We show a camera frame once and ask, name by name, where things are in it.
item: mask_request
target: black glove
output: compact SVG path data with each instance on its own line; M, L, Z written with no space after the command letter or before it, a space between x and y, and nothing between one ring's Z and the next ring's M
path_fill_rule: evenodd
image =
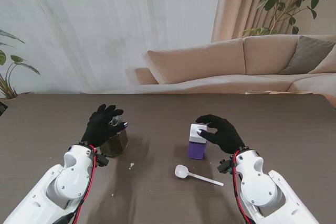
M109 124L114 116L122 115L122 113L124 113L123 110L116 110L115 107L115 105L110 105L107 109L105 109L105 104L99 106L98 110L90 117L88 127L86 128L84 136L80 142L81 144L91 144L94 147L99 147L110 137L116 135L118 132L127 127L127 122L119 123L113 127Z
M202 115L196 123L208 124L209 128L216 128L215 134L200 130L198 134L213 144L218 144L223 152L234 154L239 147L245 147L235 127L226 119L215 115Z

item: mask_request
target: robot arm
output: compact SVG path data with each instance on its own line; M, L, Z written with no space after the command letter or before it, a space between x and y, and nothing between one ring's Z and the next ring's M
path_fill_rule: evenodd
M216 134L199 130L197 133L229 154L231 160L222 161L219 172L233 174L234 190L238 208L248 224L318 224L317 220L276 171L264 174L264 160L259 154L248 149L232 124L226 119L214 115L204 115L196 120L209 128L216 128ZM242 209L236 186L236 173L240 176L240 197L252 219ZM268 216L264 216L260 207L273 207L285 196L285 204Z
M5 220L6 224L66 224L79 215L92 183L96 165L106 166L108 160L97 154L95 147L128 126L114 125L112 119L123 111L103 104L90 117L84 136L78 145L73 145L64 155L64 166L49 169L21 203Z
M318 224L315 217L276 171L264 174L264 160L254 150L238 153L236 171L242 176L240 197L257 224ZM285 196L285 204L268 216L259 207L272 207Z
M71 146L64 166L49 169L4 223L68 223L88 187L92 157L91 148Z

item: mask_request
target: curtain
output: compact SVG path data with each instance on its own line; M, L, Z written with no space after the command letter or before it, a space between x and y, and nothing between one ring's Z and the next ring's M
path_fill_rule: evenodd
M257 9L259 0L218 0L212 42L241 38L248 28L269 26L272 12ZM277 24L281 33L288 31L288 20Z
M145 67L149 49L211 42L218 0L0 0L1 37L41 76L17 67L18 92L80 92L127 86L125 69Z

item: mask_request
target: spoon handle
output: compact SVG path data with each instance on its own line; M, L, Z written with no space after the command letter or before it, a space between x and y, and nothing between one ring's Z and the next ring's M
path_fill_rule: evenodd
M194 178L199 178L199 179L201 179L201 180L204 180L204 181L213 183L213 184L215 184L215 185L224 186L224 184L221 183L221 182L217 182L217 181L214 181L214 180L212 180L212 179L205 178L205 177L202 177L202 176L193 174L193 173L188 173L188 175L189 175L189 176L192 176L192 177L194 177Z

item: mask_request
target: glass cup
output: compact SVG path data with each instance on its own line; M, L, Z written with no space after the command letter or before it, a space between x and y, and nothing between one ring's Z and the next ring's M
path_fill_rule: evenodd
M119 123L123 123L121 116L115 116L109 123L111 127L115 127ZM124 152L128 146L128 139L126 134L126 129L122 130L118 134L110 137L104 144L99 148L102 153L108 157L116 157Z

